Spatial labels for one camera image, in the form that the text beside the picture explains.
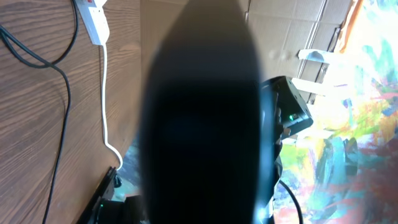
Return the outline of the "Samsung Galaxy smartphone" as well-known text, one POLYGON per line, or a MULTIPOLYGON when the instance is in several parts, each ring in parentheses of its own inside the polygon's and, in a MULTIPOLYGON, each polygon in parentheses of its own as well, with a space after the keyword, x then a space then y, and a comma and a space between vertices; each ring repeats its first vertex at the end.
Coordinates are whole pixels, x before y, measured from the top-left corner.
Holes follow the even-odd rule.
POLYGON ((272 111, 237 1, 189 1, 154 52, 139 130, 151 223, 257 223, 270 196, 272 111))

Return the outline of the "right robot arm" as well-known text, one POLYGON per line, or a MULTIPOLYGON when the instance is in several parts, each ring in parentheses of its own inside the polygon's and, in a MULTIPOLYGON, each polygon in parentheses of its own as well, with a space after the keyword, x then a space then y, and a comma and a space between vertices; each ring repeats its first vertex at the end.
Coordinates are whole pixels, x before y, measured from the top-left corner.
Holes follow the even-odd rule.
POLYGON ((256 198, 271 199, 281 178, 282 141, 313 124, 306 102, 291 78, 274 77, 257 84, 258 140, 256 198))

